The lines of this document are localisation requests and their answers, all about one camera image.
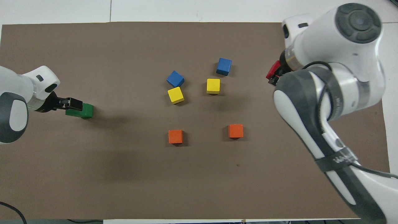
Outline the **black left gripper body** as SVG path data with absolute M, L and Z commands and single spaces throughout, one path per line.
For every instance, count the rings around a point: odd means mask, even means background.
M 42 113 L 46 113 L 51 110 L 56 111 L 57 109 L 63 109 L 63 104 L 61 103 L 62 100 L 63 98 L 58 97 L 54 91 L 51 92 L 42 105 Z

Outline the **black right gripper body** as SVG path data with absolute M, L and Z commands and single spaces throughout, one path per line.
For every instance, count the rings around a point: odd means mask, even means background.
M 281 77 L 282 75 L 292 72 L 293 69 L 290 68 L 290 66 L 288 65 L 287 61 L 286 61 L 286 57 L 285 57 L 285 53 L 286 51 L 283 51 L 280 54 L 280 58 L 279 58 L 279 68 L 278 68 L 278 76 Z

